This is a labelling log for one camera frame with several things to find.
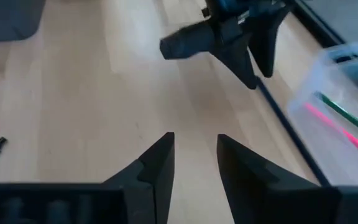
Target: green pencil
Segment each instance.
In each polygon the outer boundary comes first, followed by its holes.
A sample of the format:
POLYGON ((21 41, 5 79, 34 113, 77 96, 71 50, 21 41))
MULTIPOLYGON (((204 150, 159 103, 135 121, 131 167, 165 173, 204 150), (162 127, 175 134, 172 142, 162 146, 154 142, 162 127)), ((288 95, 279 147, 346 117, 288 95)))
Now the green pencil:
POLYGON ((354 124, 356 127, 358 127, 358 118, 351 115, 349 112, 347 112, 345 109, 341 108, 339 105, 331 101, 326 95, 317 92, 316 96, 323 101, 326 105, 328 105, 330 108, 332 108, 334 111, 339 113, 342 117, 346 118, 348 121, 350 121, 352 124, 354 124))

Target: black clamp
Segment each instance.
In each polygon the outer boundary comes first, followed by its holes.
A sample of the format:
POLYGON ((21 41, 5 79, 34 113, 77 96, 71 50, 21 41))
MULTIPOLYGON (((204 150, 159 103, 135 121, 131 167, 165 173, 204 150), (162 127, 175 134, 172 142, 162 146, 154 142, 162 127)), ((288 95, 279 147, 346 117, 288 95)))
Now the black clamp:
POLYGON ((270 78, 278 27, 293 6, 292 1, 209 0, 202 10, 209 18, 163 38, 161 53, 165 59, 181 59, 210 52, 248 88, 256 89, 257 77, 247 48, 264 77, 270 78))

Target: transparent plastic box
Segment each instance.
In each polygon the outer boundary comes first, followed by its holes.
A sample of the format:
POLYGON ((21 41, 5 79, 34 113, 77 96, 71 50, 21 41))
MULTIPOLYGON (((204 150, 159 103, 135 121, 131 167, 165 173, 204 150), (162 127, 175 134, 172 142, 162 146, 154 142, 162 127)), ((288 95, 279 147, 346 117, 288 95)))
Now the transparent plastic box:
POLYGON ((321 52, 287 107, 292 125, 330 183, 358 185, 358 146, 344 132, 358 140, 358 127, 316 93, 358 118, 358 43, 321 52))

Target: light wood surface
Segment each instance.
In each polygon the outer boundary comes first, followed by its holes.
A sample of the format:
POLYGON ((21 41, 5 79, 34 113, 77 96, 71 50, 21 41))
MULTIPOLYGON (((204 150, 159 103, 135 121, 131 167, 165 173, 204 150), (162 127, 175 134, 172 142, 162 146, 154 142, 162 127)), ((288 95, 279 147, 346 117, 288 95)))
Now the light wood surface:
MULTIPOLYGON (((158 42, 203 0, 49 0, 38 33, 0 43, 0 182, 102 182, 176 134, 170 223, 232 223, 216 163, 224 133, 316 182, 259 91, 208 54, 165 61, 158 42)), ((320 46, 289 15, 273 78, 284 109, 320 46)))

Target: gray fabric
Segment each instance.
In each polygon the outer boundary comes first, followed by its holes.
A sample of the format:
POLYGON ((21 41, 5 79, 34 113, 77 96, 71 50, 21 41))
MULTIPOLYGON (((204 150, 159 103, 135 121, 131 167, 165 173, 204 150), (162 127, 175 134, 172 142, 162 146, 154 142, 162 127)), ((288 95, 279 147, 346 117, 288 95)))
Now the gray fabric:
POLYGON ((346 42, 358 41, 358 0, 312 0, 305 3, 346 42))

